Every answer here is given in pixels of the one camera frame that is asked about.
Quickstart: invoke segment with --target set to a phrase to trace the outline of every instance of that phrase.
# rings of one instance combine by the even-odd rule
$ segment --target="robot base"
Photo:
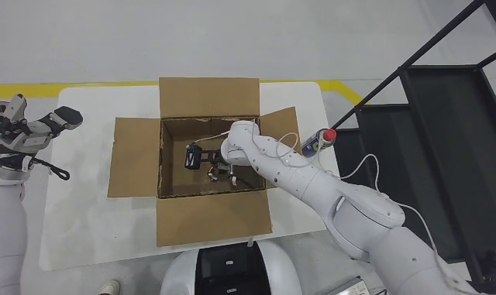
[[[160,295],[301,295],[288,254],[268,240],[181,253],[167,270]]]

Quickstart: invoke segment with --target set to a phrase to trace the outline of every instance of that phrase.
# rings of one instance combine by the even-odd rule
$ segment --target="white cable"
[[[220,133],[220,134],[218,134],[218,135],[213,135],[212,137],[207,137],[207,138],[198,139],[198,140],[195,140],[193,143],[201,142],[201,141],[203,141],[203,140],[214,139],[214,138],[220,137],[221,135],[225,135],[225,134],[229,134],[229,131],[227,131],[227,132],[223,132],[223,133]]]
[[[379,160],[377,159],[377,156],[375,156],[374,154],[367,154],[366,156],[364,156],[363,159],[361,160],[361,162],[358,164],[358,166],[355,168],[355,170],[352,173],[350,173],[349,175],[344,176],[344,177],[339,177],[339,179],[347,179],[347,178],[351,177],[352,175],[354,175],[358,171],[358,169],[362,166],[363,162],[365,162],[365,159],[367,157],[373,157],[375,160],[375,165],[377,166],[377,172],[375,173],[374,184],[375,184],[375,189],[377,191],[379,191],[379,186],[377,185],[377,182],[379,181]]]
[[[253,144],[255,145],[255,147],[260,151],[260,154],[265,155],[265,156],[268,156],[268,157],[270,157],[272,159],[279,159],[281,161],[281,163],[284,164],[284,161],[282,160],[282,158],[285,157],[287,154],[293,152],[295,150],[296,146],[298,145],[298,141],[299,141],[299,138],[300,138],[299,135],[298,135],[298,133],[296,133],[296,132],[289,132],[289,133],[283,135],[282,137],[280,137],[279,140],[277,141],[277,144],[276,144],[276,154],[277,154],[277,150],[279,149],[279,145],[281,144],[282,140],[285,139],[286,137],[288,137],[289,135],[294,135],[294,144],[293,144],[293,146],[286,153],[281,154],[281,155],[271,156],[271,155],[269,155],[269,154],[267,154],[265,152],[265,149],[260,148],[257,145],[257,143],[255,142],[255,138],[254,138],[254,136],[255,136],[255,125],[256,125],[256,123],[253,124],[253,127],[252,127],[251,141],[253,142]],[[319,161],[320,167],[323,170],[328,171],[328,170],[326,170],[322,166],[322,164],[320,164],[319,154],[320,154],[320,151],[321,151],[321,148],[322,148],[322,142],[323,142],[323,135],[321,135],[320,138],[319,138],[319,146],[317,148],[316,157],[317,157],[317,160]],[[312,161],[313,161],[314,158],[315,158],[315,156],[312,159],[307,159],[308,163],[306,163],[304,165],[287,165],[287,164],[284,164],[284,165],[285,166],[289,166],[289,167],[293,167],[293,168],[304,168],[304,167],[310,165],[312,163]]]
[[[358,169],[362,166],[362,164],[365,161],[365,159],[367,157],[369,157],[369,156],[371,156],[371,157],[373,157],[375,159],[375,163],[377,165],[377,172],[376,172],[376,175],[375,175],[375,189],[376,189],[377,192],[380,193],[381,191],[379,190],[379,186],[377,185],[377,182],[379,180],[379,160],[377,159],[377,157],[374,154],[367,154],[366,156],[364,156],[363,159],[362,159],[362,161],[358,164],[358,166],[355,168],[355,170],[352,173],[350,173],[349,175],[346,175],[344,177],[340,177],[340,179],[346,179],[346,178],[349,178],[352,175],[354,175],[358,171]],[[415,208],[408,206],[407,204],[400,204],[397,201],[393,201],[393,202],[395,202],[400,207],[407,208],[407,209],[410,209],[410,210],[414,211],[418,215],[418,217],[420,218],[420,220],[422,221],[422,223],[424,224],[424,228],[427,231],[427,235],[429,237],[429,241],[431,242],[432,250],[434,251],[434,260],[436,261],[436,265],[439,268],[439,271],[441,272],[441,276],[443,276],[444,283],[451,290],[454,290],[456,292],[460,292],[460,293],[463,293],[463,294],[467,294],[467,295],[481,295],[481,294],[484,294],[484,293],[471,293],[471,292],[467,292],[467,291],[461,290],[458,287],[456,287],[456,286],[453,285],[453,283],[455,283],[455,284],[458,283],[458,280],[449,277],[446,274],[446,272],[444,271],[443,267],[441,266],[441,263],[439,262],[439,259],[441,258],[441,256],[439,256],[439,253],[437,251],[436,244],[434,243],[434,239],[432,238],[432,235],[431,235],[431,231],[429,230],[429,227],[427,226],[427,223],[425,223],[425,220],[422,217],[422,215],[420,214],[420,212],[418,212]]]

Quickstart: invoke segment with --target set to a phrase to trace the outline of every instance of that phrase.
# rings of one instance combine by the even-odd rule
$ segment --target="spray can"
[[[320,150],[329,148],[336,141],[336,131],[334,129],[320,129],[312,137],[306,139],[301,144],[301,152],[304,157],[312,157],[319,150],[319,140],[322,137],[322,146]]]

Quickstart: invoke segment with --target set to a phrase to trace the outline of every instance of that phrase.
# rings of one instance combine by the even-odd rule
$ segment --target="shoe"
[[[119,295],[121,285],[119,281],[108,281],[98,292],[98,295]]]

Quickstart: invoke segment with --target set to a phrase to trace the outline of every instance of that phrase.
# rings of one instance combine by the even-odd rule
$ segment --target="box flap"
[[[262,135],[268,135],[277,140],[289,132],[296,132],[299,136],[295,107],[282,109],[269,113],[268,115],[260,116],[260,125],[262,127]],[[286,146],[292,147],[295,144],[295,137],[293,135],[289,135],[281,142]],[[301,154],[300,140],[298,140],[294,150]]]
[[[260,115],[260,81],[234,77],[161,77],[162,118]]]
[[[266,190],[157,200],[157,246],[271,232]]]
[[[158,118],[116,118],[107,197],[157,195]]]

